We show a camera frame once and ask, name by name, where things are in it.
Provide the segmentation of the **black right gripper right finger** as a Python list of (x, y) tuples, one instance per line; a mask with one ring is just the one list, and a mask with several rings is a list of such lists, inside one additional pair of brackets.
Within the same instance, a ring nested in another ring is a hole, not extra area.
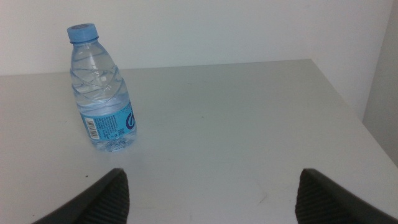
[(300, 174), (295, 216), (299, 224), (397, 224), (397, 219), (317, 171)]

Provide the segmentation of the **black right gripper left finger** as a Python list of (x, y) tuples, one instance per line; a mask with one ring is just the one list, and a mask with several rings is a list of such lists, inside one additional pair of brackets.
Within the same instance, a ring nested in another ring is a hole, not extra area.
[(36, 223), (120, 223), (129, 215), (129, 186), (122, 168), (115, 168), (82, 193)]

